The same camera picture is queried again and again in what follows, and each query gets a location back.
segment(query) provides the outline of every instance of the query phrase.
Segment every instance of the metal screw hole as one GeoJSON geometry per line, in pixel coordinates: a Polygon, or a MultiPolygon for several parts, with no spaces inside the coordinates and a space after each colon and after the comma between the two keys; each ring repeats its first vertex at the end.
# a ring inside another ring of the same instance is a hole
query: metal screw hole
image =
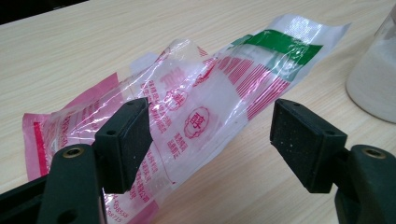
{"type": "Polygon", "coordinates": [[[385,159],[387,157],[387,155],[385,155],[383,152],[380,152],[376,149],[373,148],[365,148],[363,150],[364,154],[366,154],[369,157],[373,157],[376,159],[385,159]]]}
{"type": "Polygon", "coordinates": [[[81,155],[84,152],[84,148],[82,147],[72,147],[68,150],[66,150],[66,152],[64,152],[63,156],[67,159],[70,158],[75,158],[79,155],[81,155]]]}

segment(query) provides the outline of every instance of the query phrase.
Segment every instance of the wrinkled plastic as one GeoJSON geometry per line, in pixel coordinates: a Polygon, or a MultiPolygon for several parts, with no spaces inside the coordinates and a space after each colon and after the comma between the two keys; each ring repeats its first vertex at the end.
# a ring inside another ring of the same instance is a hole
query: wrinkled plastic
{"type": "Polygon", "coordinates": [[[88,98],[85,92],[58,112],[25,115],[28,175],[44,175],[59,149],[91,144],[123,103],[148,97],[153,143],[131,191],[105,197],[110,223],[148,223],[167,195],[306,76],[346,30],[285,15],[267,31],[244,36],[214,55],[190,40],[176,40],[158,58],[147,55],[132,63],[131,70],[140,72],[121,83],[115,85],[114,78],[99,83],[110,89],[106,92],[88,90],[88,98]],[[289,51],[285,43],[291,43],[289,51]],[[310,50],[315,54],[305,57],[310,50]]]}

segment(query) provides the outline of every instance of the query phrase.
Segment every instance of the clamp jaw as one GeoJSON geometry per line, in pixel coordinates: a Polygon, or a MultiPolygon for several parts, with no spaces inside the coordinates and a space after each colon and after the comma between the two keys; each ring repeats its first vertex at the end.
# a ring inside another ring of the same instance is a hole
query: clamp jaw
{"type": "Polygon", "coordinates": [[[340,223],[396,223],[396,159],[377,147],[345,149],[347,135],[298,103],[275,102],[271,144],[310,193],[337,187],[340,223]]]}
{"type": "Polygon", "coordinates": [[[0,223],[107,223],[104,192],[131,189],[151,142],[147,99],[124,104],[91,146],[59,150],[48,175],[0,195],[0,223]]]}

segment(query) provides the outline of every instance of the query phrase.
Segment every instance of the clear plastic bag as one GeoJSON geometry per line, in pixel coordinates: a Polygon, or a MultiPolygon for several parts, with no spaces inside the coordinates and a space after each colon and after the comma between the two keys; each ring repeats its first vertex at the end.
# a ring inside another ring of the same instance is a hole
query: clear plastic bag
{"type": "Polygon", "coordinates": [[[157,59],[148,55],[132,63],[132,71],[140,72],[121,83],[99,83],[106,92],[90,90],[88,98],[85,92],[50,115],[25,115],[29,177],[44,175],[59,149],[91,144],[123,103],[148,97],[153,143],[131,191],[105,197],[110,223],[148,223],[167,195],[306,76],[347,27],[285,15],[214,55],[190,40],[176,40],[157,59]]]}

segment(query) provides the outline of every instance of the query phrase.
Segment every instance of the red stripe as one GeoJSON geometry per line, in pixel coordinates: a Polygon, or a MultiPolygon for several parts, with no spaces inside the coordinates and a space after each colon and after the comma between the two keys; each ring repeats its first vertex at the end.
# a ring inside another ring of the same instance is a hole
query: red stripe
{"type": "Polygon", "coordinates": [[[228,65],[228,67],[224,70],[224,73],[228,75],[239,63],[241,62],[241,59],[239,58],[233,58],[228,65]]]}
{"type": "Polygon", "coordinates": [[[225,57],[221,60],[221,63],[219,65],[219,70],[223,70],[225,68],[225,66],[228,64],[228,62],[230,61],[230,57],[225,57]]]}
{"type": "Polygon", "coordinates": [[[274,82],[274,85],[272,85],[272,87],[270,87],[267,91],[271,92],[269,95],[264,95],[264,98],[261,99],[261,102],[256,104],[254,107],[256,107],[255,109],[253,109],[252,111],[252,116],[251,118],[254,118],[258,113],[260,113],[265,107],[267,107],[273,100],[275,100],[275,98],[277,96],[280,95],[280,93],[282,93],[283,90],[285,90],[287,87],[289,86],[289,83],[282,80],[281,78],[277,79],[274,82]]]}
{"type": "Polygon", "coordinates": [[[158,56],[158,58],[155,60],[155,63],[159,63],[162,62],[164,60],[164,55],[165,55],[165,50],[160,54],[160,56],[158,56]]]}
{"type": "Polygon", "coordinates": [[[201,49],[200,47],[198,47],[198,51],[199,51],[199,55],[201,55],[201,57],[204,57],[207,55],[206,51],[204,51],[203,49],[201,49]]]}
{"type": "Polygon", "coordinates": [[[241,98],[245,97],[248,88],[252,84],[254,84],[254,80],[256,80],[258,78],[258,74],[260,73],[261,69],[262,69],[262,65],[261,64],[257,65],[253,69],[253,71],[251,71],[247,75],[247,78],[236,88],[236,91],[238,92],[238,94],[241,98]]]}
{"type": "Polygon", "coordinates": [[[269,74],[270,71],[259,64],[236,89],[239,96],[245,98],[248,94],[257,90],[262,83],[268,80],[269,74]]]}
{"type": "Polygon", "coordinates": [[[212,63],[215,61],[214,58],[210,58],[210,59],[206,59],[204,61],[202,61],[202,63],[206,66],[212,65],[212,63]]]}
{"type": "Polygon", "coordinates": [[[249,67],[253,64],[253,61],[245,59],[238,67],[236,67],[230,74],[229,79],[231,83],[235,84],[242,75],[246,73],[249,67]]]}
{"type": "Polygon", "coordinates": [[[247,119],[251,120],[265,107],[277,98],[283,90],[289,86],[289,82],[277,77],[274,82],[260,95],[260,97],[247,108],[247,119]]]}
{"type": "Polygon", "coordinates": [[[34,122],[33,127],[35,130],[35,145],[37,146],[38,166],[40,168],[40,174],[47,175],[48,170],[47,170],[46,151],[44,148],[43,135],[40,130],[40,123],[34,122]]]}

